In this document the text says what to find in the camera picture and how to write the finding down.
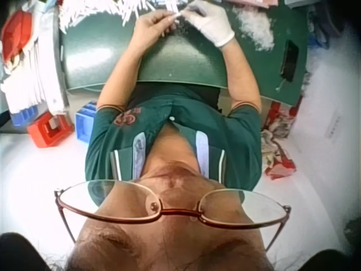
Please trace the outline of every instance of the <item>plastic crate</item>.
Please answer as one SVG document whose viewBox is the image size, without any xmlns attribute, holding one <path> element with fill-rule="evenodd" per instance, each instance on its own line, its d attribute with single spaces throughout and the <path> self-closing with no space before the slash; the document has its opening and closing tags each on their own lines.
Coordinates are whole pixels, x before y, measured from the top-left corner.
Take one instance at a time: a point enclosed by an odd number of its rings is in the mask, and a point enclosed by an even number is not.
<svg viewBox="0 0 361 271">
<path fill-rule="evenodd" d="M 58 145 L 73 133 L 74 125 L 68 115 L 53 116 L 47 111 L 27 130 L 38 148 L 48 148 Z"/>
<path fill-rule="evenodd" d="M 80 141 L 90 142 L 95 114 L 96 102 L 86 104 L 75 114 L 75 131 Z"/>
<path fill-rule="evenodd" d="M 21 110 L 19 113 L 11 114 L 11 121 L 14 126 L 26 126 L 30 124 L 38 116 L 38 107 L 31 106 L 31 108 Z"/>
</svg>

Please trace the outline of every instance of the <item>white glove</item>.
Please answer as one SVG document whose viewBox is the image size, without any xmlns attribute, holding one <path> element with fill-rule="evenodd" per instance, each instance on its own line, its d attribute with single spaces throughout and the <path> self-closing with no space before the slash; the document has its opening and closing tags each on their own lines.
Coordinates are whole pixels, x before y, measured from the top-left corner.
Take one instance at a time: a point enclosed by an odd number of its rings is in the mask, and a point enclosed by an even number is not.
<svg viewBox="0 0 361 271">
<path fill-rule="evenodd" d="M 224 46 L 235 36 L 226 11 L 207 1 L 195 0 L 182 11 L 182 15 L 216 47 Z"/>
</svg>

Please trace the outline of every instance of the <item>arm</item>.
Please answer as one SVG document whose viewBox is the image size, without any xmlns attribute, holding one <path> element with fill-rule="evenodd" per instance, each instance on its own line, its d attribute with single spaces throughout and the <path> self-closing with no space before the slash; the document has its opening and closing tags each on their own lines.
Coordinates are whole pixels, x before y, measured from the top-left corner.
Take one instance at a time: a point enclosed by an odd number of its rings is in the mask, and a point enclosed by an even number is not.
<svg viewBox="0 0 361 271">
<path fill-rule="evenodd" d="M 138 78 L 139 67 L 146 51 L 153 46 L 164 32 L 174 29 L 172 12 L 157 10 L 141 16 L 134 28 L 129 47 L 124 52 L 104 85 L 97 108 L 113 107 L 126 110 Z"/>
<path fill-rule="evenodd" d="M 257 82 L 240 45 L 234 38 L 235 32 L 225 10 L 207 1 L 195 0 L 182 11 L 182 15 L 222 51 L 227 67 L 232 109 L 248 104 L 260 112 L 261 97 Z"/>
<path fill-rule="evenodd" d="M 261 96 L 251 67 L 236 39 L 221 48 L 227 68 L 228 89 L 232 98 L 232 110 L 248 104 L 262 110 Z"/>
</svg>

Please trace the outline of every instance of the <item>white fiber pile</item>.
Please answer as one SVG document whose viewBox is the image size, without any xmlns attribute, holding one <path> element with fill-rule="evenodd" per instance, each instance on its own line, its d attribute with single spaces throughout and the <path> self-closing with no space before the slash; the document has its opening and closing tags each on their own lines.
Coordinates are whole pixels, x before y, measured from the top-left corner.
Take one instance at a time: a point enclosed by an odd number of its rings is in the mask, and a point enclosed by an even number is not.
<svg viewBox="0 0 361 271">
<path fill-rule="evenodd" d="M 188 0 L 64 0 L 59 7 L 60 29 L 66 34 L 69 27 L 75 27 L 85 17 L 101 12 L 121 16 L 125 26 L 132 15 L 138 18 L 141 11 L 161 7 L 177 13 L 178 5 L 187 3 Z"/>
<path fill-rule="evenodd" d="M 257 51 L 269 51 L 275 46 L 271 19 L 266 13 L 258 11 L 256 7 L 234 7 L 232 10 L 241 23 L 242 33 L 250 37 L 256 45 Z"/>
</svg>

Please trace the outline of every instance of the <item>red plastic bin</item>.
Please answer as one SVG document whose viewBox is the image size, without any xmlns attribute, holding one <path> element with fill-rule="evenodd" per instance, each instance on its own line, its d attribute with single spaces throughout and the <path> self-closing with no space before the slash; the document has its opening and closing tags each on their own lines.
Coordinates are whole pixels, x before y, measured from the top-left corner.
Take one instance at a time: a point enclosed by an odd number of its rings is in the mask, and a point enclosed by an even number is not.
<svg viewBox="0 0 361 271">
<path fill-rule="evenodd" d="M 49 111 L 41 115 L 28 132 L 38 148 L 48 148 L 57 145 L 74 131 L 74 125 L 66 116 L 53 116 Z"/>
</svg>

